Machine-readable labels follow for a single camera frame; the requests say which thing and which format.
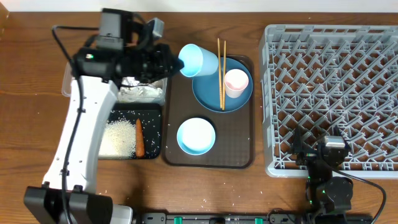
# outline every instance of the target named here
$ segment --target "green tape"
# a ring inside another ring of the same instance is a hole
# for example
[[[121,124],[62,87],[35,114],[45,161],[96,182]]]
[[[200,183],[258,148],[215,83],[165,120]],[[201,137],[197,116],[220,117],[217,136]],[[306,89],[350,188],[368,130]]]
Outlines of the green tape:
[[[262,218],[255,218],[254,224],[263,224]]]
[[[182,224],[182,217],[175,217],[174,224]]]

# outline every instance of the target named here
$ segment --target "brown tray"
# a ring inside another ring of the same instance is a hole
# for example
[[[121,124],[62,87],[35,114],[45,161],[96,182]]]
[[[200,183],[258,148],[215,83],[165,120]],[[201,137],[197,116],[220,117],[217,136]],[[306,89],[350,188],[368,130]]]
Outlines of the brown tray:
[[[253,63],[247,56],[228,55],[241,62],[253,76]],[[254,160],[254,103],[250,100],[240,109],[230,113],[216,113],[203,107],[192,92],[192,79],[175,75],[169,83],[165,116],[162,155],[174,166],[217,167],[243,169]],[[187,119],[200,117],[212,123],[216,129],[216,142],[207,153],[189,155],[177,144],[177,131]]]

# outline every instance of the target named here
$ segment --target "chopsticks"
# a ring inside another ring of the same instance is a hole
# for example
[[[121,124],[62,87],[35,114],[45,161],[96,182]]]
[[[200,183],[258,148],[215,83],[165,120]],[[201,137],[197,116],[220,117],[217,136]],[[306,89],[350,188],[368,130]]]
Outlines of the chopsticks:
[[[224,71],[223,71],[223,111],[225,110],[225,66],[226,66],[226,41],[224,40]]]
[[[218,44],[218,83],[220,84],[220,108],[225,110],[225,68],[226,68],[226,41],[224,40],[224,67],[223,76],[221,77],[221,55],[220,55],[220,38],[217,38]]]
[[[220,108],[223,108],[223,87],[221,86],[221,56],[220,56],[220,38],[217,38],[217,43],[218,43],[218,83],[220,86]]]

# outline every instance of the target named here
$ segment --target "wooden table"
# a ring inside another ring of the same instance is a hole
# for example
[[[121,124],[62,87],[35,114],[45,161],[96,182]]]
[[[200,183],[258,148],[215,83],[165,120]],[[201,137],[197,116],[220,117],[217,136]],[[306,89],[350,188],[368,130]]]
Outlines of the wooden table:
[[[256,160],[245,170],[172,167],[151,161],[99,161],[97,193],[139,210],[172,213],[267,213],[304,211],[304,179],[271,178],[264,171],[258,45],[268,24],[397,25],[398,14],[320,13],[143,13],[165,22],[163,42],[177,53],[188,43],[251,57],[255,65]],[[35,223],[25,208],[28,185],[40,186],[58,146],[69,98],[61,95],[66,60],[51,36],[54,24],[97,26],[99,13],[12,12],[0,41],[0,223]],[[60,31],[68,51],[89,32]],[[378,223],[398,222],[398,182],[376,180],[387,192]],[[378,189],[355,181],[353,213],[374,215]]]

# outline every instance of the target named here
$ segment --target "pink cup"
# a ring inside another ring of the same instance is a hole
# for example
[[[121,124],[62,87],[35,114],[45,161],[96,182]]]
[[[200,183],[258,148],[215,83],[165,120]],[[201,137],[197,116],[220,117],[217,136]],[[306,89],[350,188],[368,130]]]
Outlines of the pink cup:
[[[248,87],[249,77],[240,69],[232,69],[225,74],[224,82],[227,96],[237,98]]]

